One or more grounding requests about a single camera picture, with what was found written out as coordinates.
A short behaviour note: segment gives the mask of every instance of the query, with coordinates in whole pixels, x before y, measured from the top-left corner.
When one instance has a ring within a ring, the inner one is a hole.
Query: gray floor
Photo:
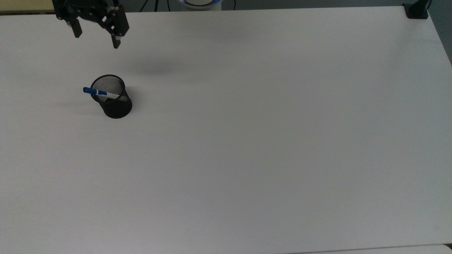
[[[159,0],[157,11],[168,11],[167,0]],[[171,11],[182,11],[177,0],[168,0]],[[145,0],[121,0],[127,12],[138,12]],[[415,0],[236,0],[237,10],[243,9],[292,9],[359,6],[400,6]],[[234,0],[223,0],[223,9],[233,9]],[[154,11],[155,0],[148,0],[144,12]],[[452,0],[433,0],[429,13],[452,62]]]

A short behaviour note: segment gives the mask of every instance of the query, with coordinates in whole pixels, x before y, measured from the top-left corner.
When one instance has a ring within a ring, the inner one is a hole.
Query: robotic arm
[[[76,38],[82,34],[78,17],[98,23],[112,37],[113,47],[118,48],[121,38],[129,30],[124,7],[118,0],[109,6],[105,0],[52,0],[55,15],[66,21]]]

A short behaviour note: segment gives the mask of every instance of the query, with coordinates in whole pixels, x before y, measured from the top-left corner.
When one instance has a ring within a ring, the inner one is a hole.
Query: black mesh pen holder
[[[120,77],[115,75],[103,75],[93,82],[91,88],[119,95],[116,99],[107,98],[101,95],[91,95],[91,97],[99,103],[104,110],[104,113],[109,118],[123,118],[124,116],[127,116],[132,109],[132,100],[130,100],[124,81]]]

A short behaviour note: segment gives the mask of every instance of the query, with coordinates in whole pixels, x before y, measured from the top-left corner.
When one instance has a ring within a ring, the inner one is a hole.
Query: table surface
[[[445,245],[335,251],[331,254],[452,254]]]
[[[0,246],[284,254],[452,242],[452,67],[403,7],[0,17]],[[106,117],[83,86],[115,74]]]

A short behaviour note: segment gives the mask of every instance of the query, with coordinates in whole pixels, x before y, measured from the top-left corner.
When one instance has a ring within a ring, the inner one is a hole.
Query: marker
[[[84,87],[83,88],[83,92],[87,93],[87,94],[92,94],[92,95],[97,95],[97,96],[110,98],[110,99],[116,99],[116,98],[119,97],[119,94],[112,94],[112,93],[109,93],[109,92],[96,90],[96,89],[92,89],[92,88],[89,88],[89,87]],[[126,96],[122,96],[121,98],[119,98],[119,100],[127,101],[127,97]]]

